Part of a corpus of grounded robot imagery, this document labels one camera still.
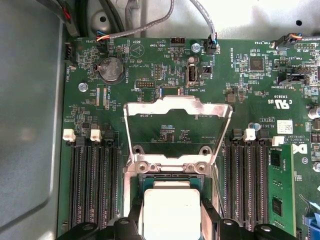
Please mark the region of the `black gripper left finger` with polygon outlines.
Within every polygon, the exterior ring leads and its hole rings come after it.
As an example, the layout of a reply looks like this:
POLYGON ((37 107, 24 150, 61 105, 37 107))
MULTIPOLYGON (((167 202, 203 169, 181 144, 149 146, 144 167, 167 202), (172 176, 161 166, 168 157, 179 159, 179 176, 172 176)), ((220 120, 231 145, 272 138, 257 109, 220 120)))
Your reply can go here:
POLYGON ((141 240, 139 218, 143 200, 135 197, 127 217, 117 219, 112 225, 101 229, 96 223, 79 223, 58 237, 59 240, 141 240))

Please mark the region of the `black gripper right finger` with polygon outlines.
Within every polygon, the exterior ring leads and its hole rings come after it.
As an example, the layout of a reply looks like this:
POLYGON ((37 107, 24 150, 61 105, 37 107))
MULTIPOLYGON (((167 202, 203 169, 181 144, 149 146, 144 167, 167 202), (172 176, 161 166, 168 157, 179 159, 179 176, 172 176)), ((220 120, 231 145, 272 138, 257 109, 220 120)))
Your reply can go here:
POLYGON ((205 240, 295 240, 271 224, 258 224, 249 231, 231 218, 222 218, 209 199, 200 202, 201 233, 205 240))

